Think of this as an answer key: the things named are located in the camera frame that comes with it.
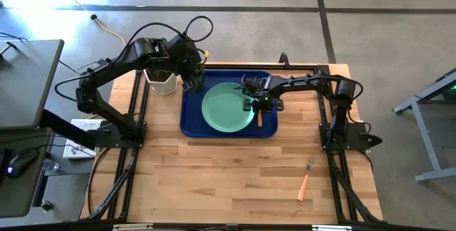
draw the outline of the orange handle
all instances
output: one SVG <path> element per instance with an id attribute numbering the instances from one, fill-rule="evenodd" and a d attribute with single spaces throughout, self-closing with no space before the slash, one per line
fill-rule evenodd
<path id="1" fill-rule="evenodd" d="M 258 126 L 263 126 L 263 119 L 261 117 L 261 110 L 258 112 Z"/>
<path id="2" fill-rule="evenodd" d="M 301 189 L 299 190 L 299 195 L 298 195 L 298 201 L 302 202 L 304 200 L 304 193 L 306 193 L 306 186 L 307 186 L 307 180 L 309 178 L 309 174 L 306 174 L 304 177 L 304 180 L 301 185 Z"/>

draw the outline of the gray metal stand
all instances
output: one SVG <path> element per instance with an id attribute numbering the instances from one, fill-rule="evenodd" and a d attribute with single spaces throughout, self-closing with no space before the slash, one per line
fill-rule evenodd
<path id="1" fill-rule="evenodd" d="M 416 175 L 415 179 L 417 182 L 422 182 L 426 180 L 434 180 L 438 178 L 447 178 L 456 176 L 456 168 L 444 168 L 442 169 L 437 156 L 434 151 L 434 145 L 432 144 L 431 137 L 429 135 L 429 129 L 426 127 L 423 115 L 420 111 L 420 102 L 428 101 L 429 99 L 439 95 L 445 89 L 456 84 L 456 72 L 453 72 L 442 78 L 438 82 L 434 83 L 430 87 L 426 88 L 424 91 L 416 94 L 412 98 L 408 99 L 406 102 L 401 103 L 399 106 L 393 109 L 394 113 L 401 114 L 402 112 L 412 109 L 415 114 L 418 127 L 423 137 L 423 142 L 425 143 L 427 154 L 429 155 L 430 162 L 432 163 L 433 171 L 422 173 L 421 175 Z"/>

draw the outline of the white container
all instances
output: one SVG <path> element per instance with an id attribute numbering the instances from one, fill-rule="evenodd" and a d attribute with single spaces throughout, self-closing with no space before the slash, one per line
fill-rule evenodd
<path id="1" fill-rule="evenodd" d="M 163 82 L 151 81 L 145 70 L 144 74 L 147 82 L 152 86 L 152 89 L 164 96 L 174 93 L 177 90 L 177 77 L 174 74 L 171 74 L 171 76 Z"/>

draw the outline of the yellow cable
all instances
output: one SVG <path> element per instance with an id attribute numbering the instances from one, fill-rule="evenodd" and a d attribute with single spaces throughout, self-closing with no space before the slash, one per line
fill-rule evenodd
<path id="1" fill-rule="evenodd" d="M 90 119 L 93 119 L 93 118 L 95 118 L 95 117 L 97 117 L 97 116 L 98 116 L 98 114 L 92 115 L 91 117 L 89 117 L 89 118 L 86 118 L 86 120 L 90 120 Z"/>
<path id="2" fill-rule="evenodd" d="M 86 10 L 89 14 L 91 14 L 91 15 L 93 14 L 92 12 L 90 12 L 89 10 L 87 10 L 87 8 L 84 7 L 81 3 L 79 3 L 79 1 L 77 1 L 77 0 L 73 0 L 73 1 L 75 1 L 82 9 Z M 110 31 L 109 29 L 107 29 L 106 27 L 104 27 L 104 25 L 102 25 L 101 22 L 100 22 L 99 20 L 97 20 L 97 19 L 94 19 L 94 20 L 95 20 L 95 22 L 96 22 L 102 29 L 104 29 L 104 30 L 107 31 L 108 33 L 110 33 L 110 34 L 112 34 L 112 35 L 118 37 L 118 38 L 122 41 L 123 45 L 124 45 L 124 46 L 126 45 L 125 39 L 123 39 L 123 37 L 122 37 L 121 35 L 117 34 L 117 33 L 114 32 L 114 31 Z"/>
<path id="3" fill-rule="evenodd" d="M 110 34 L 112 34 L 112 35 L 118 37 L 118 38 L 122 41 L 123 46 L 127 45 L 127 43 L 125 42 L 125 39 L 123 39 L 122 36 L 120 36 L 119 34 L 117 34 L 117 33 L 114 32 L 114 31 L 108 30 L 106 27 L 104 27 L 104 26 L 101 24 L 101 21 L 99 21 L 98 19 L 95 19 L 95 22 L 96 22 L 102 29 L 104 29 L 105 31 L 107 31 L 108 33 L 110 33 Z"/>

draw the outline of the white paper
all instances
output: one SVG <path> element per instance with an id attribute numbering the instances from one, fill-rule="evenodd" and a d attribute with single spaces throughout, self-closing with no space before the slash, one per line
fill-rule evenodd
<path id="1" fill-rule="evenodd" d="M 75 125 L 76 127 L 82 129 L 82 130 L 95 130 L 100 127 L 102 120 L 85 120 L 85 119 L 73 119 L 71 120 L 71 124 Z M 67 139 L 66 140 L 67 145 L 72 145 L 75 148 L 72 148 L 71 146 L 66 146 L 65 150 L 63 151 L 63 157 L 67 159 L 82 159 L 82 158 L 94 158 L 95 157 L 95 152 L 87 149 L 77 143 L 74 143 L 72 140 Z"/>

